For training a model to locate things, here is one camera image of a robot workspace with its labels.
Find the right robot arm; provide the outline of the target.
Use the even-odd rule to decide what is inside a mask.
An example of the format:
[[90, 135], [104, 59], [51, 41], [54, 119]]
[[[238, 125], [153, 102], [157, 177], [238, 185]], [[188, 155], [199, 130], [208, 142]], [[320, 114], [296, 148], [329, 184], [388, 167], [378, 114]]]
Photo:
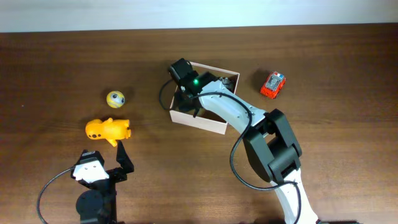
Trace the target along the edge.
[[284, 221], [319, 223], [302, 183], [302, 149], [285, 114], [250, 105], [231, 92], [220, 77], [211, 72], [199, 74], [184, 58], [171, 64], [168, 71], [178, 86], [181, 104], [195, 111], [211, 111], [240, 133], [229, 156], [232, 172], [237, 173], [234, 154], [242, 142], [251, 168], [270, 184], [266, 189], [277, 194]]

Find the red toy police car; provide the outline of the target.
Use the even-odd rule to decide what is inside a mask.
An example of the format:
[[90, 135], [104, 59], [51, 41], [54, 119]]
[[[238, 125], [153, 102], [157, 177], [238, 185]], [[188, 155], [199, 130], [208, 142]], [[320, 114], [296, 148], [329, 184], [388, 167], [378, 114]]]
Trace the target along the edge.
[[268, 98], [274, 99], [281, 91], [285, 81], [286, 78], [283, 74], [279, 72], [272, 72], [261, 87], [260, 93]]

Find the red toy fire truck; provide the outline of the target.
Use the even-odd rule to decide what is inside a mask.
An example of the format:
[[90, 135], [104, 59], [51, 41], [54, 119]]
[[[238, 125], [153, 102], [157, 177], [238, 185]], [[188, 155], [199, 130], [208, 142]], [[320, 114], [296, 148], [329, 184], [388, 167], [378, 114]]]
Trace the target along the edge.
[[228, 77], [219, 77], [219, 81], [221, 81], [225, 88], [228, 89], [230, 92], [235, 92], [236, 83], [233, 79], [230, 79]]

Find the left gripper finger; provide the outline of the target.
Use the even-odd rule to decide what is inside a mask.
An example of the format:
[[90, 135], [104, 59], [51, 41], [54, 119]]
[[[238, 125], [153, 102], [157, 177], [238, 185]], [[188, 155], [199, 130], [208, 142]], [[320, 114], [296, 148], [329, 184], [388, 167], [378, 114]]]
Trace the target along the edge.
[[120, 164], [125, 173], [134, 172], [134, 165], [127, 155], [121, 140], [118, 140], [116, 161]]
[[76, 165], [81, 165], [81, 164], [86, 164], [88, 162], [93, 162], [93, 161], [99, 161], [99, 163], [103, 166], [104, 165], [104, 159], [102, 155], [100, 154], [99, 151], [87, 151], [84, 150], [76, 162]]

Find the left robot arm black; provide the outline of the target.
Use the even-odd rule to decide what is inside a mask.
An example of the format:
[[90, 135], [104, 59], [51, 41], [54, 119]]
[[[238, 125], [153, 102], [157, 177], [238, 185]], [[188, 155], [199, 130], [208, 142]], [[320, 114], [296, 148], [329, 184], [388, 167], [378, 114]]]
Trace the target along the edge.
[[76, 211], [81, 224], [118, 224], [116, 184], [127, 180], [134, 165], [120, 140], [117, 141], [116, 162], [119, 167], [104, 169], [104, 159], [99, 151], [84, 150], [71, 171], [71, 178], [88, 190], [76, 201]]

